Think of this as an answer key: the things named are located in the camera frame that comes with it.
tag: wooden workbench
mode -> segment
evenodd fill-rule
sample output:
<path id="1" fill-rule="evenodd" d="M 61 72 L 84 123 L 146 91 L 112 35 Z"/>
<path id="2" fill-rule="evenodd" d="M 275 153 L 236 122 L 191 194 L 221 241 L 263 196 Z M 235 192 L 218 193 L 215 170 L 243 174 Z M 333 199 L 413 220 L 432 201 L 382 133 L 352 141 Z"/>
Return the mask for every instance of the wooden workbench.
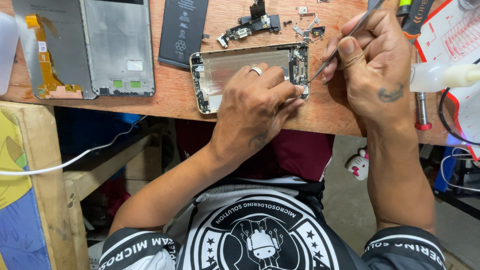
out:
<path id="1" fill-rule="evenodd" d="M 432 11 L 443 0 L 436 0 Z M 208 3 L 204 33 L 210 34 L 210 39 L 204 39 L 201 51 L 222 49 L 216 37 L 226 29 L 238 25 L 237 19 L 249 13 L 253 0 L 210 0 Z M 151 98 L 131 97 L 99 97 L 95 100 L 55 100 L 38 99 L 31 94 L 31 85 L 25 64 L 24 54 L 19 42 L 16 62 L 13 65 L 8 92 L 0 96 L 0 100 L 49 104 L 57 106 L 76 107 L 94 110 L 109 110 L 118 112 L 148 114 L 173 118 L 215 121 L 216 115 L 202 115 L 196 105 L 193 93 L 192 77 L 188 70 L 157 61 L 158 48 L 163 21 L 165 0 L 150 0 L 150 18 L 152 26 L 152 42 L 154 54 L 154 69 L 156 93 Z M 321 65 L 321 55 L 329 37 L 339 33 L 340 28 L 354 15 L 367 9 L 367 0 L 345 1 L 331 0 L 330 3 L 318 3 L 316 0 L 266 0 L 266 11 L 269 14 L 279 14 L 280 21 L 293 20 L 300 17 L 296 7 L 307 6 L 309 11 L 318 14 L 321 25 L 326 26 L 323 41 L 310 43 L 310 59 L 312 75 Z M 398 0 L 386 0 L 383 9 L 395 10 Z M 0 11 L 13 15 L 11 0 L 0 0 Z M 305 17 L 298 23 L 307 27 L 310 21 Z M 295 42 L 295 31 L 292 25 L 284 27 L 278 33 L 258 31 L 242 40 L 230 42 L 229 49 Z M 347 100 L 343 75 L 337 73 L 327 86 L 322 84 L 320 77 L 311 83 L 310 97 L 306 106 L 287 120 L 284 128 L 304 131 L 323 132 L 331 134 L 365 136 L 365 128 L 361 117 L 356 115 Z M 438 94 L 427 95 L 427 111 L 433 128 L 418 132 L 420 142 L 444 145 L 446 131 L 438 120 L 436 106 Z M 412 109 L 412 125 L 415 116 L 415 96 L 410 94 Z"/>

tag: silver ring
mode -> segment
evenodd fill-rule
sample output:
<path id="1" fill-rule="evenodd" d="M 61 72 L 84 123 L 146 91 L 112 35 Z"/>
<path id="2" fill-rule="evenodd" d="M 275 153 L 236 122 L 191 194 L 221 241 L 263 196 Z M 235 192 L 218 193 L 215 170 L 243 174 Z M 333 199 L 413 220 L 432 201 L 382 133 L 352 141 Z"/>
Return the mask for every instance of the silver ring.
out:
<path id="1" fill-rule="evenodd" d="M 252 67 L 248 72 L 250 72 L 250 71 L 252 71 L 252 70 L 255 71 L 255 72 L 257 72 L 259 76 L 262 75 L 262 70 L 261 70 L 261 69 L 259 69 L 259 68 L 257 68 L 257 67 Z"/>

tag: black battery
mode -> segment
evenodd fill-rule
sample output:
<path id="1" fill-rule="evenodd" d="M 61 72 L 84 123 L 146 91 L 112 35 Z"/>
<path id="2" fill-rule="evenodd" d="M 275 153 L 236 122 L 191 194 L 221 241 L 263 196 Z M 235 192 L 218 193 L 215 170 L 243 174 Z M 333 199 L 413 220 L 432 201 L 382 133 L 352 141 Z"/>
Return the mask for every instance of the black battery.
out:
<path id="1" fill-rule="evenodd" d="M 208 0 L 166 0 L 158 61 L 190 68 L 200 51 Z"/>

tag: hand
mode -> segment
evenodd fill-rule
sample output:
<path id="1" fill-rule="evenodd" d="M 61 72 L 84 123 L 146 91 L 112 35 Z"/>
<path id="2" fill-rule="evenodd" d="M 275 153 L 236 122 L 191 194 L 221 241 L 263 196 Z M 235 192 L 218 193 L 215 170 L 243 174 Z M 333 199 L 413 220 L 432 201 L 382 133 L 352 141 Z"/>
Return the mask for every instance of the hand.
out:
<path id="1" fill-rule="evenodd" d="M 232 170 L 272 140 L 290 113 L 305 104 L 298 98 L 303 87 L 285 81 L 282 68 L 257 67 L 261 76 L 245 66 L 226 84 L 209 143 Z"/>
<path id="2" fill-rule="evenodd" d="M 380 125 L 410 121 L 409 85 L 411 44 L 391 11 L 376 11 L 362 31 L 344 37 L 363 16 L 346 23 L 341 35 L 328 41 L 325 61 L 338 46 L 347 83 L 348 100 L 356 113 Z M 337 68 L 334 59 L 324 71 L 328 82 Z"/>

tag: white bottle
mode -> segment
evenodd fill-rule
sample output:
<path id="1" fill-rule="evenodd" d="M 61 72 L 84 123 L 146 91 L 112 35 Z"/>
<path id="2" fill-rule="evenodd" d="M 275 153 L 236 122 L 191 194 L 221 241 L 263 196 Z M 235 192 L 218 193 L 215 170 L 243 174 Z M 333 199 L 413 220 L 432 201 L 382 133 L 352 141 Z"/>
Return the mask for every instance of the white bottle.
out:
<path id="1" fill-rule="evenodd" d="M 17 43 L 18 29 L 15 19 L 0 12 L 0 95 L 7 93 Z"/>
<path id="2" fill-rule="evenodd" d="M 412 64 L 410 92 L 438 92 L 450 87 L 469 87 L 480 80 L 480 66 L 451 66 L 446 63 Z"/>

